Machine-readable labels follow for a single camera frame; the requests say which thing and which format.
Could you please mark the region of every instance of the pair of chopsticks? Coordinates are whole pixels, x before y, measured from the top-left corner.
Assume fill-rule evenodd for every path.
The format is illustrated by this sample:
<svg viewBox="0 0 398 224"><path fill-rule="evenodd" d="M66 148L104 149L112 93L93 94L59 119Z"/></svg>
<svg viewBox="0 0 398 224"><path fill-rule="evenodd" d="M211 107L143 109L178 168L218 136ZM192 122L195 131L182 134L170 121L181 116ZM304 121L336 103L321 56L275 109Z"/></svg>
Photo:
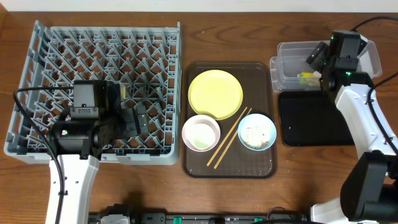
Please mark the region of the pair of chopsticks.
<svg viewBox="0 0 398 224"><path fill-rule="evenodd" d="M247 107L245 107L245 109L242 111L241 115L238 117L238 119L235 121L234 125L232 125L232 128L228 131L228 134L225 136L224 140L221 142L220 146L218 146L217 150L215 151L215 153L213 154L213 156L211 157L211 159L209 160L209 162L207 163L207 166L210 166L211 162L213 162L213 159L216 157L217 153L220 151L221 147L223 147L224 143L226 142L226 140L228 139L229 135L232 133L233 129L235 128L235 126L239 123L239 121L241 120L244 112L246 111ZM226 145L224 152L222 153L222 155L220 156L220 158L218 159L216 165L214 166L214 169L217 169L218 164L220 164L221 160L224 158L224 155L226 154L226 151L228 151L229 147L231 146L232 142L234 141L236 135L238 134L238 130L235 131L234 135L232 136L231 140L229 140L228 145Z"/></svg>

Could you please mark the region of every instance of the plastic bin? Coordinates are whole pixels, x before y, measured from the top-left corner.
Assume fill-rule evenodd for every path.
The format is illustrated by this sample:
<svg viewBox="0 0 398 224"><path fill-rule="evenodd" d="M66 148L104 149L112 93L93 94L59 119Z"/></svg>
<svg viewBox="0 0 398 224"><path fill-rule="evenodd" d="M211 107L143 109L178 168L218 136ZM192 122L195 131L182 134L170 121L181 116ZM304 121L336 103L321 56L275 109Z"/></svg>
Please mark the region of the plastic bin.
<svg viewBox="0 0 398 224"><path fill-rule="evenodd" d="M36 21L19 88L72 86L82 79L120 83L122 108L145 105L150 134L104 147L101 162L171 165L178 160L180 142L180 35L180 23L176 28L46 28ZM73 104L73 91L30 91L19 99L46 133L64 107ZM50 160L42 140L16 106L4 152L31 164Z"/></svg>
<svg viewBox="0 0 398 224"><path fill-rule="evenodd" d="M278 56L272 57L269 62L272 88L275 92L320 90L319 78L297 76L301 72L314 72L305 61L319 42L287 42L278 45ZM368 41L358 58L358 71L368 72L371 78L382 74L379 54L373 41Z"/></svg>

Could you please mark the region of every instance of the yellow plate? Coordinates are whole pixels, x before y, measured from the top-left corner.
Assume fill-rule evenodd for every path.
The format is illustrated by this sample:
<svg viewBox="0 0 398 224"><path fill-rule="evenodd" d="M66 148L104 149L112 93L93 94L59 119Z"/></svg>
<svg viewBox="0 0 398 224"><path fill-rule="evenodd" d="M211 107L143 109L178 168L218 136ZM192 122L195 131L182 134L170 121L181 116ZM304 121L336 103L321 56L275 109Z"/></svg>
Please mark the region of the yellow plate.
<svg viewBox="0 0 398 224"><path fill-rule="evenodd" d="M216 120L235 114L243 101L242 86L228 72L210 70L199 74L188 90L188 100L197 114Z"/></svg>

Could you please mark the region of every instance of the bowl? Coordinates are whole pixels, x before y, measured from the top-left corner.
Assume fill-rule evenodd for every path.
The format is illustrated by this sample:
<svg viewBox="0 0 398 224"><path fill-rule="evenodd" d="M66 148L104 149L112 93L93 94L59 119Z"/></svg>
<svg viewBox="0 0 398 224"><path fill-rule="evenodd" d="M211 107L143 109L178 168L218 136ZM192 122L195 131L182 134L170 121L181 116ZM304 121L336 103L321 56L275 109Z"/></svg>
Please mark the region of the bowl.
<svg viewBox="0 0 398 224"><path fill-rule="evenodd" d="M248 149L264 151L275 143L276 127L267 116L250 114L239 123L238 137Z"/></svg>
<svg viewBox="0 0 398 224"><path fill-rule="evenodd" d="M207 115L193 116L182 127L182 140L188 148L196 152L213 149L220 140L220 136L220 126Z"/></svg>

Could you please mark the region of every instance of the green connector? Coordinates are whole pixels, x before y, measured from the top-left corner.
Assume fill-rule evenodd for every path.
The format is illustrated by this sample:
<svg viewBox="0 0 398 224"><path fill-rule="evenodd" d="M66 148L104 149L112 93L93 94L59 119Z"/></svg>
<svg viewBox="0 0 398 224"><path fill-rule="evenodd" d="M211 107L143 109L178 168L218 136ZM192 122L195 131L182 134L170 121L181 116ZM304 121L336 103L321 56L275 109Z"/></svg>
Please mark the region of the green connector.
<svg viewBox="0 0 398 224"><path fill-rule="evenodd" d="M174 224L182 224L182 218L181 217L174 217Z"/></svg>

